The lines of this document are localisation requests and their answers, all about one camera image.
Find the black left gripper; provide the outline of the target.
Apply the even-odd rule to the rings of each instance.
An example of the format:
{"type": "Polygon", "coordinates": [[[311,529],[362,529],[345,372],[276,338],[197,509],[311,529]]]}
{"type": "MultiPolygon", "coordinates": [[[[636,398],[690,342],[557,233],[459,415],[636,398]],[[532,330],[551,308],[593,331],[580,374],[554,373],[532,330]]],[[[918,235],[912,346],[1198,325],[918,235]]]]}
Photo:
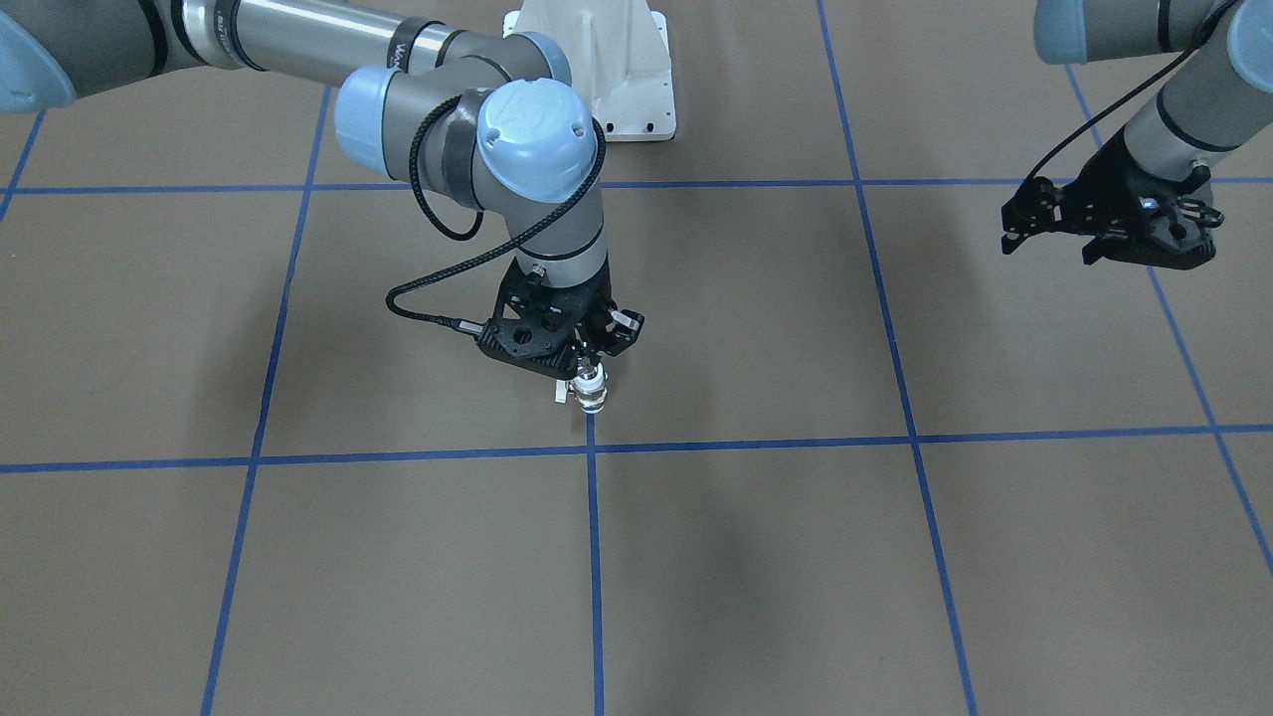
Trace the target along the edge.
{"type": "Polygon", "coordinates": [[[1213,231],[1223,213],[1212,205],[1212,168],[1186,164],[1183,180],[1160,178],[1141,168],[1114,135],[1082,169],[1082,214],[1094,240],[1082,248],[1086,265],[1109,260],[1192,270],[1214,259],[1213,231]]]}

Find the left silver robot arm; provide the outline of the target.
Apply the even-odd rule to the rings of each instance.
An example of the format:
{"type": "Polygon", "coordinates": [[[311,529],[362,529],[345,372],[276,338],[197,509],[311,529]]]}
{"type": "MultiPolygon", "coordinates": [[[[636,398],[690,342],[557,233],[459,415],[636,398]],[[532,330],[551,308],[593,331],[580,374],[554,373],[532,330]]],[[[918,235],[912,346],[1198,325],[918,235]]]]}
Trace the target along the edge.
{"type": "Polygon", "coordinates": [[[1086,265],[1192,270],[1214,259],[1214,168],[1272,117],[1268,1],[1040,1],[1032,45],[1051,65],[1164,56],[1129,90],[1141,110],[1058,186],[1032,171],[1004,205],[1004,251],[1083,236],[1086,265]]]}

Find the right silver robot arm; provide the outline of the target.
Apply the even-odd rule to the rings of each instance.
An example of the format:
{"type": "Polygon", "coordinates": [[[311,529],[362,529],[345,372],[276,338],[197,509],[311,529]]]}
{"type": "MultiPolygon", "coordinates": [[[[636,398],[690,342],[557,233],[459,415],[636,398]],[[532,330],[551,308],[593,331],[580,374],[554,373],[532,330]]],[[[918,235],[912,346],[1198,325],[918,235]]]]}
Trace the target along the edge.
{"type": "Polygon", "coordinates": [[[611,294],[603,127],[537,33],[466,32],[339,1],[5,1],[3,110],[34,113],[181,70],[328,87],[349,161],[409,186],[434,231],[504,245],[391,288],[392,313],[486,355],[575,376],[636,343],[611,294]]]}

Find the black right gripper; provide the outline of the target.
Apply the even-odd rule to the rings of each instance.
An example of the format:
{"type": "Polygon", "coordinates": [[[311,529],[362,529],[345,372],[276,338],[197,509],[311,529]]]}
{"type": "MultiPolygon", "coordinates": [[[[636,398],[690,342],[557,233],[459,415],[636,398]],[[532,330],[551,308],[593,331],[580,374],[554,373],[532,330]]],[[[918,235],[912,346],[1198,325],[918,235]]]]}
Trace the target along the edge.
{"type": "MultiPolygon", "coordinates": [[[[527,271],[512,262],[503,280],[505,288],[555,288],[547,284],[545,268],[527,271]]],[[[575,327],[579,339],[579,355],[619,355],[636,344],[644,327],[644,316],[635,311],[619,308],[611,296],[611,276],[608,262],[602,262],[600,271],[579,282],[577,285],[555,289],[582,290],[587,299],[586,313],[575,327]]]]}

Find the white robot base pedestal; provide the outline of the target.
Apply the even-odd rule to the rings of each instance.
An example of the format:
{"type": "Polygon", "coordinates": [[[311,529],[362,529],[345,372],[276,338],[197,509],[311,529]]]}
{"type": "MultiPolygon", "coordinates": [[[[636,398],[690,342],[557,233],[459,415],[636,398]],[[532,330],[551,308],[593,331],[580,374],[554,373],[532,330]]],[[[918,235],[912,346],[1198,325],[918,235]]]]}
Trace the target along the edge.
{"type": "Polygon", "coordinates": [[[503,33],[552,38],[572,87],[610,141],[667,141],[677,130],[668,20],[648,1],[523,1],[503,33]]]}

